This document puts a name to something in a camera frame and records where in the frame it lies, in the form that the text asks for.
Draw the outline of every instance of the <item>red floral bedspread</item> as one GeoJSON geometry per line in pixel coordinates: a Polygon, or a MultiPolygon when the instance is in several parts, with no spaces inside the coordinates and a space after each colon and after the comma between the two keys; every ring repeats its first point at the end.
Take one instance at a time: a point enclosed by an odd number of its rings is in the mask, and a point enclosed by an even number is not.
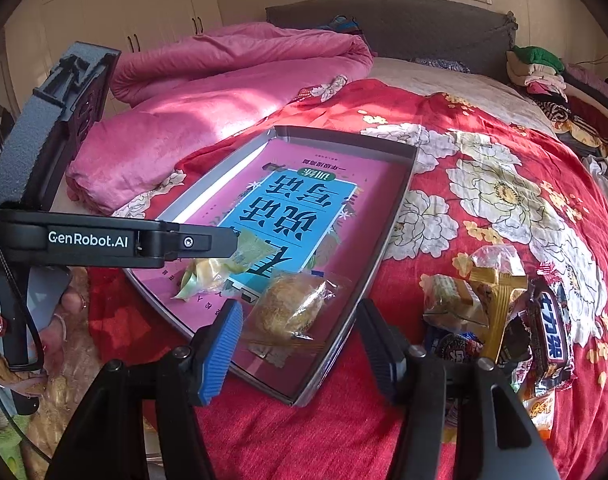
{"type": "MultiPolygon", "coordinates": [[[[257,127],[181,161],[158,189],[121,215],[154,218],[249,136],[272,124],[344,130],[419,148],[418,173],[373,285],[388,322],[422,337],[422,274],[465,272],[468,254],[513,244],[527,272],[549,262],[569,291],[578,380],[556,395],[548,448],[562,478],[584,479],[608,446],[608,204],[577,158],[556,139],[506,126],[446,94],[424,98],[362,80],[303,92],[257,127]]],[[[91,272],[90,327],[102,358],[146,362],[181,337],[120,271],[91,272]]],[[[378,394],[352,334],[305,408],[288,408],[234,377],[197,411],[218,478],[385,478],[401,413],[378,394]]],[[[440,478],[454,447],[443,446],[440,478]]]]}

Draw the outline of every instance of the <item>candy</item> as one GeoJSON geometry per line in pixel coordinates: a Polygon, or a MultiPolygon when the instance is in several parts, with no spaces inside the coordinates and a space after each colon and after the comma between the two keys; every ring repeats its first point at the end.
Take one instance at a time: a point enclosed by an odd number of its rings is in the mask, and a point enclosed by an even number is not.
{"type": "Polygon", "coordinates": [[[534,364],[532,393],[536,397],[554,388],[569,388],[575,378],[564,286],[559,282],[552,286],[555,291],[543,276],[537,276],[526,303],[534,364]]]}

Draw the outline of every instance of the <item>screw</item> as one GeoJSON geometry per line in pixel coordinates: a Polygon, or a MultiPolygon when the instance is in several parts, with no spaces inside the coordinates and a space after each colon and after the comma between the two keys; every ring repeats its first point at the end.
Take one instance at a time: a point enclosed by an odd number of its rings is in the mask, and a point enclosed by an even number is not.
{"type": "Polygon", "coordinates": [[[122,361],[120,361],[119,359],[112,359],[110,361],[108,361],[104,367],[109,371],[109,372],[116,372],[118,371],[120,368],[122,368],[122,361]]]}
{"type": "Polygon", "coordinates": [[[410,345],[408,347],[408,352],[413,357],[418,357],[418,358],[426,357],[426,351],[424,350],[424,347],[421,345],[410,345]]]}
{"type": "Polygon", "coordinates": [[[191,349],[188,346],[178,346],[173,350],[173,357],[177,359],[186,359],[191,355],[191,349]]]}
{"type": "Polygon", "coordinates": [[[495,363],[493,363],[491,359],[488,359],[488,357],[480,357],[477,360],[477,366],[479,366],[482,370],[490,372],[495,368],[495,363]]]}

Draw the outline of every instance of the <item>gray upholstered headboard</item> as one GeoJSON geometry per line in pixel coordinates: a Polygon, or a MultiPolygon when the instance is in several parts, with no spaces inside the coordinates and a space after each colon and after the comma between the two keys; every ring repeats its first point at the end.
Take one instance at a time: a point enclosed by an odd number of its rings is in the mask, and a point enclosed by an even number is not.
{"type": "Polygon", "coordinates": [[[512,12],[447,0],[306,0],[266,9],[267,21],[284,28],[315,28],[339,15],[356,20],[380,57],[460,61],[508,83],[505,53],[517,30],[512,12]]]}

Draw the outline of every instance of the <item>white peony pattern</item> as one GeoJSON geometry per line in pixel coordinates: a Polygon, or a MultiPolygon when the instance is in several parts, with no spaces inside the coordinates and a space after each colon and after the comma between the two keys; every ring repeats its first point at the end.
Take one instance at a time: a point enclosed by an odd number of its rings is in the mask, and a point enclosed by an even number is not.
{"type": "Polygon", "coordinates": [[[517,174],[519,160],[507,148],[493,146],[497,157],[483,147],[466,148],[480,160],[458,160],[455,169],[447,170],[451,191],[468,214],[487,219],[507,240],[527,244],[538,261],[561,273],[573,341],[585,346],[590,335],[601,338],[596,317],[608,298],[602,271],[586,244],[541,196],[539,186],[517,174]]]}
{"type": "Polygon", "coordinates": [[[123,205],[111,216],[119,218],[146,218],[146,210],[150,207],[150,200],[156,195],[163,195],[175,186],[183,186],[186,174],[183,171],[174,171],[162,183],[151,191],[137,195],[129,203],[123,205]]]}
{"type": "Polygon", "coordinates": [[[539,187],[504,166],[490,166],[475,160],[458,160],[446,170],[450,190],[461,199],[472,216],[487,219],[502,237],[529,244],[533,226],[560,230],[564,223],[541,197],[539,187]]]}
{"type": "Polygon", "coordinates": [[[591,335],[601,339],[603,328],[596,317],[604,311],[608,291],[603,272],[584,241],[564,224],[561,231],[543,230],[533,235],[530,251],[537,260],[552,264],[562,275],[573,341],[586,346],[591,335]]]}
{"type": "Polygon", "coordinates": [[[503,144],[493,143],[490,137],[484,134],[472,134],[450,128],[449,131],[455,137],[455,143],[459,150],[484,164],[501,166],[507,168],[513,173],[516,172],[515,164],[521,165],[521,161],[516,155],[513,155],[510,150],[503,144]]]}
{"type": "Polygon", "coordinates": [[[348,78],[346,76],[338,75],[330,84],[322,84],[312,88],[310,94],[314,97],[320,97],[320,101],[324,103],[346,86],[347,82],[348,78]]]}
{"type": "Polygon", "coordinates": [[[404,197],[386,258],[403,260],[420,252],[438,258],[457,236],[459,225],[447,215],[449,205],[437,195],[412,190],[404,197]]]}
{"type": "Polygon", "coordinates": [[[437,168],[438,158],[455,155],[457,146],[449,134],[438,134],[427,130],[421,124],[382,124],[375,128],[366,128],[362,135],[395,140],[417,147],[415,173],[426,173],[437,168]]]}

